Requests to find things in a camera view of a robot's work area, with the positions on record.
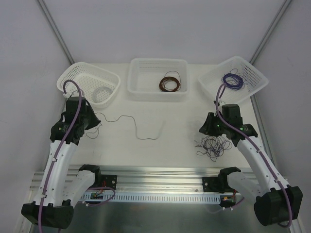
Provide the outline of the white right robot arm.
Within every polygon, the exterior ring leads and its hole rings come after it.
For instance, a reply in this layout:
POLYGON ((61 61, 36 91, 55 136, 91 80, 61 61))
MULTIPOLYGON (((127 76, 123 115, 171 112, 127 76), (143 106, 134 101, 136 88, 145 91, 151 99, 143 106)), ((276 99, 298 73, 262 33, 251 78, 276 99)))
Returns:
POLYGON ((272 224, 289 227, 298 218, 303 193, 291 186, 279 173, 264 151, 258 134, 244 124, 237 104, 225 104, 210 112, 199 132, 207 136, 225 135, 250 165, 257 183, 246 178, 237 167, 223 168, 216 177, 204 177, 206 191, 225 193, 233 190, 252 203, 255 215, 263 226, 272 224))

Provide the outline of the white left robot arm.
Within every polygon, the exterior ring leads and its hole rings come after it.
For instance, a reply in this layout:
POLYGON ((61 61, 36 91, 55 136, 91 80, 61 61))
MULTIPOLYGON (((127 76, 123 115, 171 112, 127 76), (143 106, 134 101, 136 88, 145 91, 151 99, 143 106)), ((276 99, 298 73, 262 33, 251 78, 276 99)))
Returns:
POLYGON ((66 229, 70 225, 74 207, 88 188, 101 186, 99 166, 82 165, 74 180, 65 186, 69 165, 80 138, 86 130, 100 124, 84 97, 70 97, 66 110, 51 128, 50 154, 38 192, 21 213, 35 225, 66 229))

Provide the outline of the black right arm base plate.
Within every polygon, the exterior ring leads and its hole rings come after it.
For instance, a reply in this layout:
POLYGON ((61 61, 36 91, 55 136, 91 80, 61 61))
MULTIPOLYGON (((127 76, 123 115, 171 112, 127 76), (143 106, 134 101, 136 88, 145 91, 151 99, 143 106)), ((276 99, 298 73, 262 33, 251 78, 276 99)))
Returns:
POLYGON ((204 192, 226 193, 234 192, 234 189, 229 187, 226 178, 221 177, 203 177, 202 186, 204 192))

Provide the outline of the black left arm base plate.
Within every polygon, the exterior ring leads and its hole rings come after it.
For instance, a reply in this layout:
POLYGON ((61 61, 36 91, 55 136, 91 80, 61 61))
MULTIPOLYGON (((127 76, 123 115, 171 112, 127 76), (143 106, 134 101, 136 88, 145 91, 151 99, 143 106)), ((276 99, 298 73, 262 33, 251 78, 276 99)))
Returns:
POLYGON ((117 187, 117 175, 107 175, 107 174, 102 174, 101 175, 101 181, 100 184, 103 185, 103 187, 110 187, 114 190, 116 190, 117 187))

